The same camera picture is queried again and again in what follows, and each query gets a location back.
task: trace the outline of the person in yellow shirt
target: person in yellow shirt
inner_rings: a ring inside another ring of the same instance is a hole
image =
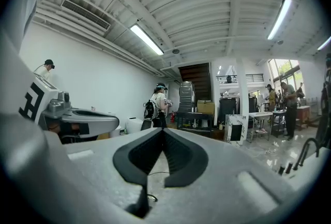
[[[270,84],[266,88],[269,91],[269,111],[273,112],[276,106],[276,93]]]

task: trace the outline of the air vent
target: air vent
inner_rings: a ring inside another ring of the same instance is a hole
[[[61,4],[61,7],[64,12],[70,13],[78,19],[84,20],[86,23],[96,28],[102,29],[103,31],[106,31],[110,26],[110,24],[105,20],[99,18],[95,14],[71,1],[64,0]]]

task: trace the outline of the fluorescent light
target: fluorescent light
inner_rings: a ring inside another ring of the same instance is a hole
[[[324,48],[331,40],[331,36],[323,43],[320,45],[319,48],[317,48],[317,50],[321,50],[322,48]]]
[[[283,4],[281,5],[280,7],[280,11],[279,11],[279,14],[278,14],[278,17],[277,17],[277,21],[274,25],[274,28],[271,30],[269,36],[268,36],[268,40],[271,40],[273,39],[273,37],[275,36],[275,34],[277,33],[281,23],[283,22],[290,6],[291,6],[291,3],[292,3],[292,0],[285,0],[283,2]]]
[[[156,54],[158,54],[159,56],[164,54],[164,52],[154,43],[153,40],[151,40],[148,35],[146,35],[146,33],[138,25],[135,24],[130,29],[137,36],[139,36],[139,38],[143,40],[151,49],[153,49]]]

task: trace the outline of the wooden staircase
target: wooden staircase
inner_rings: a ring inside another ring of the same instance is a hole
[[[209,63],[181,67],[179,71],[183,81],[191,81],[194,84],[195,101],[212,99]]]

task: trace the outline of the black railing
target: black railing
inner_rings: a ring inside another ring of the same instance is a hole
[[[216,76],[220,83],[238,83],[238,75]],[[246,74],[247,83],[263,82],[263,74]]]

